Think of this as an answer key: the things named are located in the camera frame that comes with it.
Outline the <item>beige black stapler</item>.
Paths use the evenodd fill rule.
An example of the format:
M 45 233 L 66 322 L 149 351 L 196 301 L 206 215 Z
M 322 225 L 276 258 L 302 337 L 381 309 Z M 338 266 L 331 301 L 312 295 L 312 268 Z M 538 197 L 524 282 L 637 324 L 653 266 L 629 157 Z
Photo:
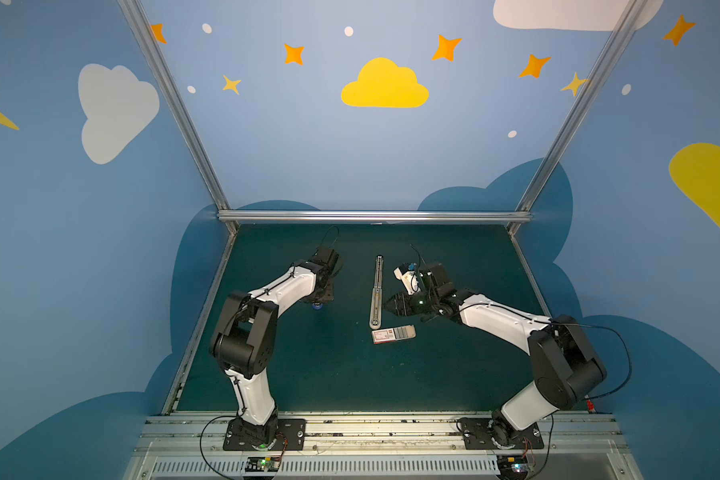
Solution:
M 371 306 L 369 316 L 369 326 L 372 330 L 378 330 L 381 327 L 381 317 L 383 310 L 383 263 L 383 256 L 378 255 L 375 261 L 374 283 L 371 293 Z

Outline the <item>red white staple box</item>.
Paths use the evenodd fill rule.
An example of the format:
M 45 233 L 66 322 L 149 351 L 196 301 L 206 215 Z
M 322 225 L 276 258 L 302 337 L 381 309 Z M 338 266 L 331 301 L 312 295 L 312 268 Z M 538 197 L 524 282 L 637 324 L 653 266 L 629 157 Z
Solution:
M 413 325 L 377 329 L 372 331 L 372 340 L 375 345 L 409 340 L 415 337 L 416 330 Z

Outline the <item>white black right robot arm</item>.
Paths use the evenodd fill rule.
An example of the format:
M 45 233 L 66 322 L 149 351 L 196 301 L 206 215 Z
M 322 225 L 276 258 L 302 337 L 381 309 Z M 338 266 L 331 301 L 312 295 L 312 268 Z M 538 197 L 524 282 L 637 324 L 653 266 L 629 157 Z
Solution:
M 512 448 L 537 421 L 583 400 L 607 377 L 604 363 L 574 318 L 534 315 L 471 289 L 458 289 L 443 265 L 402 264 L 394 270 L 403 290 L 384 303 L 399 317 L 432 314 L 479 329 L 528 355 L 533 380 L 491 417 L 491 440 Z

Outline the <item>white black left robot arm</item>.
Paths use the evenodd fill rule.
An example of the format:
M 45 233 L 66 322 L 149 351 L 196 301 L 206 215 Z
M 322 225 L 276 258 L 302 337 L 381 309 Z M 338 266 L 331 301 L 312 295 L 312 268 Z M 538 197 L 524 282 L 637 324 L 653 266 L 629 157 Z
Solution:
M 322 305 L 332 300 L 338 260 L 336 250 L 320 246 L 271 283 L 249 292 L 234 291 L 225 299 L 209 353 L 230 380 L 238 402 L 228 424 L 226 450 L 266 450 L 277 441 L 278 409 L 267 367 L 279 317 L 298 302 Z

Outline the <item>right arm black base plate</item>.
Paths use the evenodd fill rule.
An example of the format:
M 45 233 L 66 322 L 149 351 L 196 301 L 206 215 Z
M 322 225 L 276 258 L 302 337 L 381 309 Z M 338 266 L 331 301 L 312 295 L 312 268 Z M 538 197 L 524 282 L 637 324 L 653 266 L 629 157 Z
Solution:
M 516 430 L 503 420 L 491 417 L 461 417 L 456 421 L 467 450 L 512 450 L 544 447 L 542 434 L 536 423 L 524 430 Z

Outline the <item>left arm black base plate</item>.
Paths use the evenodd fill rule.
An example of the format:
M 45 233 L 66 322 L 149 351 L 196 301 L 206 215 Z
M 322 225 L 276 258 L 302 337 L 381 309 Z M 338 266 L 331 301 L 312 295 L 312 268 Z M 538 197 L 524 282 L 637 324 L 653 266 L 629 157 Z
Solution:
M 264 425 L 235 418 L 227 425 L 222 448 L 224 451 L 301 451 L 306 424 L 302 418 L 275 418 Z

